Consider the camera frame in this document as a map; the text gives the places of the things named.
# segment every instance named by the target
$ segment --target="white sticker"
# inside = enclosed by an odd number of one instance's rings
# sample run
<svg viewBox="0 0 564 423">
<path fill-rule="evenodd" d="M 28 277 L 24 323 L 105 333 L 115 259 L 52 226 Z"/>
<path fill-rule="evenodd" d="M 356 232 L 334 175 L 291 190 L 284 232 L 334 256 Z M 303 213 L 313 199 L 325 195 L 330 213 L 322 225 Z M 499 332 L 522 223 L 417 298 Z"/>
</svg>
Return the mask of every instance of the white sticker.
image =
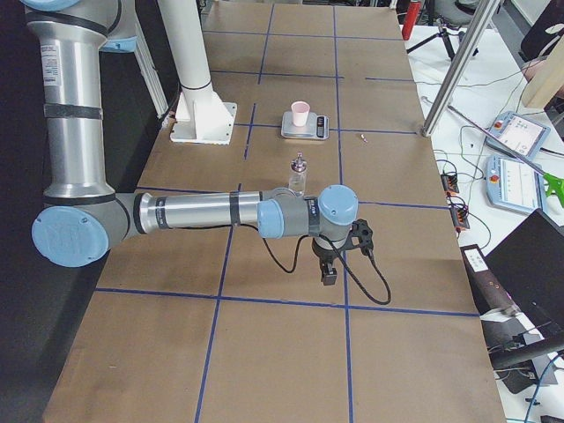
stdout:
<svg viewBox="0 0 564 423">
<path fill-rule="evenodd" d="M 464 252 L 472 269 L 476 272 L 487 271 L 488 267 L 477 249 L 467 249 Z"/>
<path fill-rule="evenodd" d="M 61 60 L 59 59 L 59 46 L 41 46 L 41 64 L 43 65 L 43 84 L 61 84 Z"/>
</svg>

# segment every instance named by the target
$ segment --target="scale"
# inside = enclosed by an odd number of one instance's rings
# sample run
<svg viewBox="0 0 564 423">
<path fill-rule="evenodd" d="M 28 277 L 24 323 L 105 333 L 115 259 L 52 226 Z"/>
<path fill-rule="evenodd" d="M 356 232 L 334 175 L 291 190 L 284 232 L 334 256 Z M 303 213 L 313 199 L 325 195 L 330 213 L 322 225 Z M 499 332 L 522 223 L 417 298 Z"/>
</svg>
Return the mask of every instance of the scale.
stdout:
<svg viewBox="0 0 564 423">
<path fill-rule="evenodd" d="M 489 132 L 511 151 L 533 159 L 548 137 L 550 128 L 515 112 L 506 112 L 497 116 Z M 507 154 L 491 137 L 486 137 L 486 145 Z"/>
<path fill-rule="evenodd" d="M 520 160 L 490 156 L 486 174 L 486 193 L 493 206 L 527 215 L 545 209 L 542 175 Z"/>
<path fill-rule="evenodd" d="M 292 112 L 284 112 L 282 116 L 282 137 L 300 139 L 327 139 L 329 137 L 329 118 L 309 112 L 304 126 L 294 126 Z"/>
</svg>

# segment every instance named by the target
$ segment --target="paper cup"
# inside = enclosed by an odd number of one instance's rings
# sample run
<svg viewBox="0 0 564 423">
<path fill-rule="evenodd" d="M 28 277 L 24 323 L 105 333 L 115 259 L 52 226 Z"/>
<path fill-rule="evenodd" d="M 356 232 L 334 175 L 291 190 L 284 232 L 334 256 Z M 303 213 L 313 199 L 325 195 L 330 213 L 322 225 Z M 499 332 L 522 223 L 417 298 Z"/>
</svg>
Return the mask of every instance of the paper cup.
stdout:
<svg viewBox="0 0 564 423">
<path fill-rule="evenodd" d="M 293 126 L 304 126 L 308 121 L 309 104 L 305 101 L 295 101 L 292 103 L 292 123 Z"/>
</svg>

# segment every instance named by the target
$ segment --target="red cylinder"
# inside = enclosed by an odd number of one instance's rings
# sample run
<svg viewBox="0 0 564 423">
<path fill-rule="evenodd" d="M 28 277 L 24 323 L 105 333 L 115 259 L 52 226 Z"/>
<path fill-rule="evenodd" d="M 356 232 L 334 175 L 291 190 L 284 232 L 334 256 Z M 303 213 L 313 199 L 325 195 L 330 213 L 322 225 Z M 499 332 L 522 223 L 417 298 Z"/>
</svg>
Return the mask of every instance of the red cylinder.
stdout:
<svg viewBox="0 0 564 423">
<path fill-rule="evenodd" d="M 407 8 L 407 15 L 404 20 L 404 27 L 402 28 L 402 36 L 404 41 L 409 40 L 412 36 L 412 29 L 415 25 L 415 21 L 419 16 L 419 10 L 421 9 L 421 2 L 419 0 L 411 1 L 409 7 Z"/>
</svg>

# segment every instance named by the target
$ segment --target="white table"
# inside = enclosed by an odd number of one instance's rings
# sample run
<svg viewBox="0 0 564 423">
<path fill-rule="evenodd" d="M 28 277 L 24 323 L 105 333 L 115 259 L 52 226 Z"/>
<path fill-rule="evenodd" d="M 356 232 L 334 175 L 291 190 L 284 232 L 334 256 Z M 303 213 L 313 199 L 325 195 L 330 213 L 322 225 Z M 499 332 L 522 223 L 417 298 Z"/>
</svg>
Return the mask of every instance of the white table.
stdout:
<svg viewBox="0 0 564 423">
<path fill-rule="evenodd" d="M 405 46 L 406 48 L 412 47 L 434 33 L 438 33 L 436 27 L 415 26 L 411 39 L 405 43 Z M 450 37 L 450 39 L 456 50 L 458 38 Z M 434 100 L 439 91 L 440 83 L 450 66 L 450 60 L 442 40 L 437 38 L 411 52 L 409 56 L 414 79 L 418 82 L 419 97 L 427 96 L 430 100 Z M 493 29 L 488 29 L 479 44 L 479 53 L 471 59 L 459 85 L 487 84 L 497 79 L 503 80 L 485 86 L 459 86 L 454 92 L 452 105 L 483 128 L 489 128 L 495 117 L 502 111 L 517 110 L 520 95 L 526 82 L 501 36 Z M 421 106 L 423 113 L 427 115 L 430 104 L 421 100 Z M 517 111 L 520 114 L 541 112 L 531 117 L 552 128 L 551 134 L 543 146 L 564 153 L 564 143 L 562 143 L 550 120 L 542 110 L 528 109 L 520 104 Z M 496 151 L 484 146 L 484 135 L 478 130 L 464 129 L 463 135 L 460 137 L 461 128 L 467 124 L 449 111 L 443 114 L 432 135 L 435 157 L 438 160 L 451 161 L 456 165 L 459 173 L 474 175 L 476 172 L 479 175 L 479 172 L 475 171 L 473 166 L 463 160 L 463 155 L 483 170 L 487 157 L 496 153 Z M 563 158 L 540 152 L 534 161 L 540 164 L 545 171 L 559 177 L 564 176 Z M 444 166 L 445 163 L 438 163 L 440 171 Z M 445 170 L 452 170 L 452 167 L 446 165 Z M 470 244 L 485 246 L 483 252 L 487 254 L 511 233 L 526 216 L 492 207 L 486 197 L 485 184 L 484 180 L 472 181 L 468 175 L 459 175 L 458 177 L 460 197 L 469 203 L 470 212 L 482 219 L 489 227 L 491 240 L 488 242 L 489 235 L 484 225 L 470 217 L 471 229 L 463 231 L 458 241 L 460 246 Z M 564 225 L 564 209 L 562 209 L 556 197 L 548 198 L 548 207 L 545 211 L 557 224 Z M 532 328 L 532 324 L 526 316 L 521 315 L 519 320 L 526 329 Z M 562 367 L 562 359 L 557 360 L 558 363 Z M 556 376 L 559 385 L 541 388 L 538 394 L 541 405 L 533 407 L 529 421 L 539 422 L 539 416 L 544 414 L 564 418 L 564 372 L 556 372 Z M 498 382 L 498 387 L 508 420 L 523 421 L 528 406 L 524 399 L 532 396 L 535 387 L 529 387 L 517 395 L 511 394 L 503 382 Z"/>
</svg>

